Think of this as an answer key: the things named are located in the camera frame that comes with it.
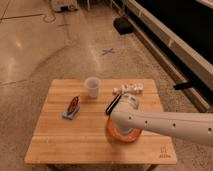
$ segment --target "red object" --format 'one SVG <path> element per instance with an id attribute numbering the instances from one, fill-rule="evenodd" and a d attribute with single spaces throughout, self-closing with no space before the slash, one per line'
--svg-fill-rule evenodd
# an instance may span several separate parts
<path id="1" fill-rule="evenodd" d="M 76 97 L 74 97 L 74 98 L 72 99 L 72 101 L 70 102 L 69 107 L 67 108 L 67 112 L 68 112 L 68 113 L 71 114 L 72 112 L 75 111 L 76 107 L 78 106 L 78 101 L 79 101 L 78 96 L 76 96 Z"/>
<path id="2" fill-rule="evenodd" d="M 140 129 L 133 129 L 129 135 L 126 135 L 126 136 L 122 135 L 117 131 L 116 125 L 112 122 L 110 117 L 108 118 L 108 121 L 107 121 L 107 131 L 115 139 L 120 140 L 122 142 L 133 142 L 141 135 L 141 132 L 142 132 L 142 130 Z"/>

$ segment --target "gray floor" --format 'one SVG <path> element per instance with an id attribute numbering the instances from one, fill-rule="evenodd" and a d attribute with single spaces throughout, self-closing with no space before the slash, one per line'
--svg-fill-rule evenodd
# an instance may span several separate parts
<path id="1" fill-rule="evenodd" d="M 0 16 L 46 14 L 42 0 L 0 1 Z M 112 26 L 117 14 L 104 3 L 75 13 L 3 20 L 0 24 L 0 170 L 48 170 L 24 164 L 39 112 L 54 78 L 152 78 L 165 111 L 197 112 L 134 34 L 120 36 Z M 113 48 L 115 53 L 102 54 Z M 174 166 L 156 170 L 213 170 L 213 150 L 173 140 Z M 65 170 L 143 170 L 140 165 L 77 165 Z"/>

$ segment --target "orange object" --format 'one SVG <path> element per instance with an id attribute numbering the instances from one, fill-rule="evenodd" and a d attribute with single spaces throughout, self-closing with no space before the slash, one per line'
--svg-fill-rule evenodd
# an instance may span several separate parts
<path id="1" fill-rule="evenodd" d="M 122 135 L 117 131 L 116 125 L 112 122 L 110 117 L 107 120 L 107 131 L 115 139 L 120 140 L 122 142 L 133 142 L 141 135 L 142 132 L 142 130 L 140 129 L 133 129 L 129 135 Z"/>

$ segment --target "blue object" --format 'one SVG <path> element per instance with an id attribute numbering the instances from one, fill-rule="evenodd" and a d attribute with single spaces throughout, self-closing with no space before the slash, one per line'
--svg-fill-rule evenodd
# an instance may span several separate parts
<path id="1" fill-rule="evenodd" d="M 80 109 L 80 105 L 78 104 L 78 106 L 76 107 L 76 109 L 72 113 L 68 113 L 68 111 L 66 110 L 63 113 L 62 117 L 64 119 L 72 120 L 74 118 L 75 114 L 78 113 L 79 109 Z"/>

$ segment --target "logo on table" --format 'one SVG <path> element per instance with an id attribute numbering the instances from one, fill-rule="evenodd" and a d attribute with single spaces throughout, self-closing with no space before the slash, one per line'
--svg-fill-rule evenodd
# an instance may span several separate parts
<path id="1" fill-rule="evenodd" d="M 171 156 L 167 154 L 166 147 L 161 147 L 159 158 L 171 158 Z"/>

